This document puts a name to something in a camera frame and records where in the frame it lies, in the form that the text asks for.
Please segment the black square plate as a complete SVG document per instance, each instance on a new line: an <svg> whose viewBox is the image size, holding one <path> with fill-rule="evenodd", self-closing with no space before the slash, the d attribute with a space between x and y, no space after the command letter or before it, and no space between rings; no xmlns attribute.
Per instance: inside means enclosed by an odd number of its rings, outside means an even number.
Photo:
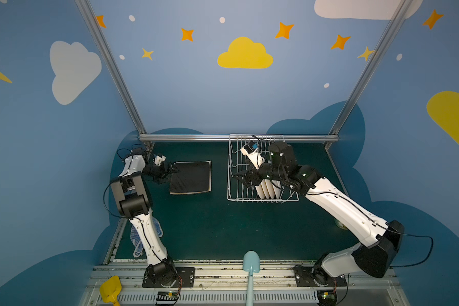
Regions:
<svg viewBox="0 0 459 306"><path fill-rule="evenodd" d="M171 195L195 195L212 191L212 162L176 162L179 173L172 173Z"/></svg>

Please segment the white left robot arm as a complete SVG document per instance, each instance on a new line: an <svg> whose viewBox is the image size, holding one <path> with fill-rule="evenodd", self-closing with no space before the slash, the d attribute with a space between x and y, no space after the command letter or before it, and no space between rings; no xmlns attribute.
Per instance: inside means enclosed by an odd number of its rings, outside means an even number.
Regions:
<svg viewBox="0 0 459 306"><path fill-rule="evenodd" d="M117 210L138 233L147 257L146 279L170 288L179 281L179 275L156 230L153 200L144 177L159 183L172 173L173 166L164 156L150 162L150 152L143 147L131 149L123 162L122 172L110 184Z"/></svg>

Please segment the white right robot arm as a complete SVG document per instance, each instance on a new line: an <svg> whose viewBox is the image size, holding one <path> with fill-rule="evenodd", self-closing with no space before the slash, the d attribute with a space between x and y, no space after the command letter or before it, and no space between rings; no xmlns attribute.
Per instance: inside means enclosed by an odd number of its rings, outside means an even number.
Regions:
<svg viewBox="0 0 459 306"><path fill-rule="evenodd" d="M254 141L247 142L240 151L250 162L246 170L236 174L243 184L251 187L269 182L274 189L289 187L326 210L358 239L353 247L326 253L316 261L312 277L317 285L327 286L335 278L360 271L375 278L384 277L400 249L404 234L401 223L374 215L315 168L300 165L292 146L286 142L269 146L268 161Z"/></svg>

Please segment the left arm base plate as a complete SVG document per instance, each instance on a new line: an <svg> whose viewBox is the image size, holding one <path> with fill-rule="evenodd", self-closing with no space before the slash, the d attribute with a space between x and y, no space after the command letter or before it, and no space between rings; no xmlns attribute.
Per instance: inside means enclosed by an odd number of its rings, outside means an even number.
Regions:
<svg viewBox="0 0 459 306"><path fill-rule="evenodd" d="M143 288L183 288L194 286L195 269L193 267L176 267L156 270L153 266L145 269L142 279Z"/></svg>

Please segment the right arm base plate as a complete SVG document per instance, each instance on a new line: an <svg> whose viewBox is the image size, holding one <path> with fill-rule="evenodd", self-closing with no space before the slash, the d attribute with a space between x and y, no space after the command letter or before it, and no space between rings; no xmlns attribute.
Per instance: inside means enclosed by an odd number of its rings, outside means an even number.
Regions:
<svg viewBox="0 0 459 306"><path fill-rule="evenodd" d="M293 267L295 280L298 287L346 287L346 277L331 277L323 269L315 269L313 266L295 265Z"/></svg>

